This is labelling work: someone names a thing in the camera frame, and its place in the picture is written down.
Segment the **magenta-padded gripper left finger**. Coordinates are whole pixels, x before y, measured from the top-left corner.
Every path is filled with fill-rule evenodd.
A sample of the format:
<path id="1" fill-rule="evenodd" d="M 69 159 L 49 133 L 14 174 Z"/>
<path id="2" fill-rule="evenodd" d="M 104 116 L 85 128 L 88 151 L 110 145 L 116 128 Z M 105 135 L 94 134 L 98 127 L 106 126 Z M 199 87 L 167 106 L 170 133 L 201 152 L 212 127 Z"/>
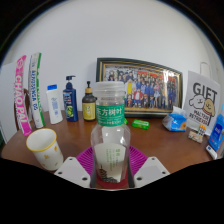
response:
<path id="1" fill-rule="evenodd" d="M 96 185 L 93 150 L 85 149 L 77 157 L 68 157 L 55 175 L 84 188 Z"/>

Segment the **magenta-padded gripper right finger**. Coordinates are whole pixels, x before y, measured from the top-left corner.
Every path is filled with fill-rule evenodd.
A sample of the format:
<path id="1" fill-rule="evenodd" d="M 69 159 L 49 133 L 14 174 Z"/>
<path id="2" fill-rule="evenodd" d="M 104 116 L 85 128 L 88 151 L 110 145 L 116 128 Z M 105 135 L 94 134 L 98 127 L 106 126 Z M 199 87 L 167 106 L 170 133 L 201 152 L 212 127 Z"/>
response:
<path id="1" fill-rule="evenodd" d="M 169 175 L 169 171 L 157 157 L 147 157 L 133 146 L 130 147 L 129 164 L 128 183 L 130 188 L 140 188 Z"/>

